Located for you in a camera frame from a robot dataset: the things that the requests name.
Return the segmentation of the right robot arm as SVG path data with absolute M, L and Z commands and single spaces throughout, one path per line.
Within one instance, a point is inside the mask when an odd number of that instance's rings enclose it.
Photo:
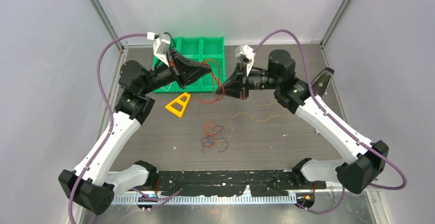
M 336 160 L 306 158 L 292 168 L 293 183 L 306 188 L 314 181 L 340 183 L 360 194 L 384 170 L 389 147 L 381 140 L 372 142 L 337 116 L 295 73 L 295 61 L 286 50 L 269 53 L 267 69 L 254 67 L 255 53 L 247 45 L 235 51 L 239 60 L 231 76 L 216 94 L 246 99 L 251 90 L 274 90 L 274 98 L 292 114 L 309 123 L 340 154 Z

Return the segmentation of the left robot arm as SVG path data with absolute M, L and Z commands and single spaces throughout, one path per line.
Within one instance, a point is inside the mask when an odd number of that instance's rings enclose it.
M 108 127 L 74 170 L 63 170 L 58 177 L 70 202 L 101 215 L 116 196 L 136 187 L 152 190 L 156 186 L 157 169 L 143 160 L 118 173 L 108 172 L 126 142 L 150 114 L 155 100 L 149 93 L 172 82 L 185 88 L 212 72 L 210 66 L 188 59 L 176 49 L 168 50 L 164 56 L 168 63 L 152 70 L 135 60 L 121 66 L 118 83 L 124 91 L 115 108 L 109 109 Z

